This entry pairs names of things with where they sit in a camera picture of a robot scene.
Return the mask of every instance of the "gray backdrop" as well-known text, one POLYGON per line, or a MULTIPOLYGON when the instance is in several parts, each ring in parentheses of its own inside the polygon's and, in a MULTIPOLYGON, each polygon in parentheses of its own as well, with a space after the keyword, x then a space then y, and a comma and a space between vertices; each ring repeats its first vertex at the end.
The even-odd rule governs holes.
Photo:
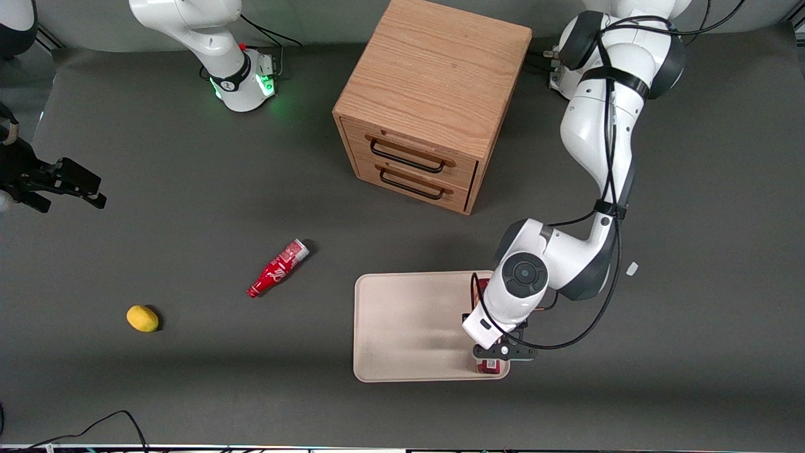
MULTIPOLYGON (((445 5, 519 23, 534 36, 559 34, 586 7, 600 9, 608 0, 436 0, 445 5)), ((748 0, 719 32, 746 31, 776 23, 798 0, 748 0)), ((712 22, 727 15, 737 0, 712 0, 712 22)), ((693 0, 675 20, 680 30, 701 23, 705 0, 693 0)), ((140 25, 127 0, 37 0, 42 24, 69 47, 111 52, 176 50, 181 44, 140 25)), ((304 43, 364 43, 388 0, 244 0, 243 13, 264 27, 304 43)), ((229 26, 237 39, 267 43, 243 21, 229 26)))

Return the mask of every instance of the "wooden drawer cabinet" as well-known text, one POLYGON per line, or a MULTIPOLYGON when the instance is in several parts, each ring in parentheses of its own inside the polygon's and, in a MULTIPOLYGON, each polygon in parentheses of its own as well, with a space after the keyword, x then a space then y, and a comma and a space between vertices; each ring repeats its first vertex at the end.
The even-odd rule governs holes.
POLYGON ((333 108, 357 177, 470 214, 531 30, 391 0, 333 108))

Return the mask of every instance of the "lemon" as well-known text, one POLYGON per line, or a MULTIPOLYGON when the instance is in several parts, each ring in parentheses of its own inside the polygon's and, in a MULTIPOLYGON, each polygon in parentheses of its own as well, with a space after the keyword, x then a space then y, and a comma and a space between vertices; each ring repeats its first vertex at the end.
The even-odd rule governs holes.
POLYGON ((148 307, 134 305, 126 313, 126 320, 134 329, 153 332, 159 327, 159 317, 148 307))

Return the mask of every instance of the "tray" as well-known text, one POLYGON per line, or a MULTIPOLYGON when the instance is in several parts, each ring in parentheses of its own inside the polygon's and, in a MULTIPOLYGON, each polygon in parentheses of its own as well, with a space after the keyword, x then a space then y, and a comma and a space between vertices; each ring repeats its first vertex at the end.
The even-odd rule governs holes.
MULTIPOLYGON (((474 271, 480 278, 491 271, 474 271)), ((477 371, 461 328, 473 271, 366 274, 355 282, 353 371, 363 382, 498 380, 477 371)))

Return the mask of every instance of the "black metal handle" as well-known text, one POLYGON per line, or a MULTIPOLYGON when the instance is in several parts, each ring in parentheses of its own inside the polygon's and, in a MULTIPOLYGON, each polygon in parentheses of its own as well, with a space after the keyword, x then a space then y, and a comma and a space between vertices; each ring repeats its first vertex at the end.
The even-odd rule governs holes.
POLYGON ((383 175, 385 175, 385 174, 386 174, 386 169, 381 168, 380 169, 380 181, 383 181, 388 185, 393 185, 394 187, 397 187, 399 189, 407 190, 408 192, 412 192, 412 193, 416 193, 420 197, 430 198, 431 200, 438 200, 438 199, 442 198, 442 195, 444 195, 444 189, 440 189, 439 194, 434 195, 432 193, 423 192, 422 190, 419 190, 419 189, 414 189, 413 187, 408 187, 407 185, 398 183, 397 181, 392 181, 390 179, 387 179, 387 178, 383 177, 383 175))
POLYGON ((378 144, 377 139, 372 139, 372 142, 369 144, 369 149, 372 150, 372 154, 374 154, 376 156, 384 157, 386 159, 391 159, 394 162, 399 162, 400 164, 405 164, 405 165, 408 165, 409 167, 414 167, 414 168, 416 168, 418 170, 422 170, 424 172, 438 173, 438 172, 441 172, 442 170, 444 170, 444 160, 442 160, 441 163, 439 164, 439 166, 436 167, 436 168, 428 167, 427 165, 418 164, 418 163, 414 162, 413 160, 403 159, 402 157, 397 157, 397 156, 391 155, 391 154, 389 154, 387 152, 382 152, 382 151, 380 151, 380 150, 378 150, 377 148, 374 147, 374 145, 376 145, 376 144, 378 144))

